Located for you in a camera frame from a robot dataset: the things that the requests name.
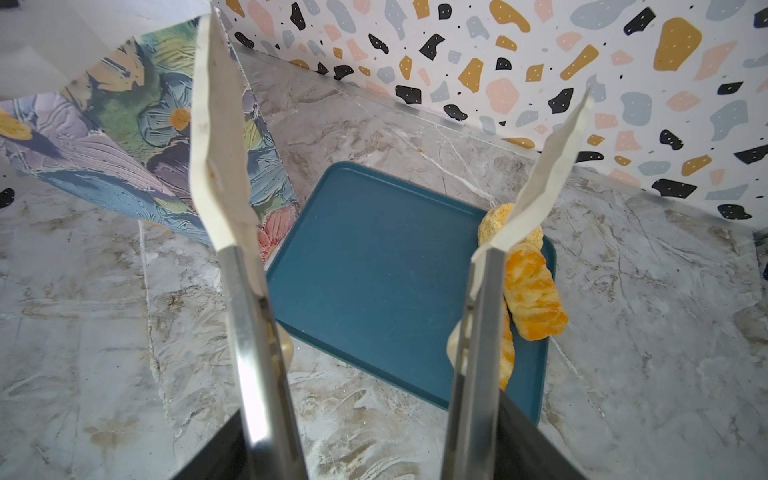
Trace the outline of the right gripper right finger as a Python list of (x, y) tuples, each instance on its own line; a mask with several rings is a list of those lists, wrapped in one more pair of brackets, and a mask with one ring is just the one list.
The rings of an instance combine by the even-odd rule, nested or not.
[(586, 480), (504, 393), (499, 396), (494, 478)]

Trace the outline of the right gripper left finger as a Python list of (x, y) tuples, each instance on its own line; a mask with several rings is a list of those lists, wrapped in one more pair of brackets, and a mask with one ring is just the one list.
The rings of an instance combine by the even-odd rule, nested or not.
[(173, 480), (248, 479), (247, 454), (240, 411), (217, 431)]

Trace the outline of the white metal tongs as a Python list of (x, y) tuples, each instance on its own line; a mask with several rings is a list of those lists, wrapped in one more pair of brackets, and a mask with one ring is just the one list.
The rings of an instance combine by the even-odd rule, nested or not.
[[(250, 205), (242, 84), (217, 14), (202, 16), (190, 186), (221, 270), (248, 470), (254, 479), (299, 479), (307, 468), (287, 379), (293, 347), (275, 320), (258, 243), (260, 221)], [(553, 209), (593, 106), (586, 95), (550, 136), (506, 225), (472, 255), (441, 468), (445, 479), (495, 479), (506, 258)]]

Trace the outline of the striped croissant roll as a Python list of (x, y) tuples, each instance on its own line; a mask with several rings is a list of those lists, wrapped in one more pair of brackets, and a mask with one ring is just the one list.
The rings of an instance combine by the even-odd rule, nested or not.
[[(516, 354), (513, 334), (510, 326), (511, 319), (508, 308), (505, 304), (503, 304), (502, 312), (503, 317), (501, 330), (502, 340), (499, 367), (499, 386), (502, 391), (505, 391), (514, 370)], [(446, 354), (453, 368), (456, 368), (456, 355), (458, 350), (459, 334), (460, 324), (457, 323), (451, 332), (446, 345)]]

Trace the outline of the floral paper gift bag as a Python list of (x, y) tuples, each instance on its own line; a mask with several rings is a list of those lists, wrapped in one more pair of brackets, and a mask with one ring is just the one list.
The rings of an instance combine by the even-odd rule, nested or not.
[(206, 241), (189, 182), (198, 31), (132, 36), (61, 89), (3, 101), (2, 164)]

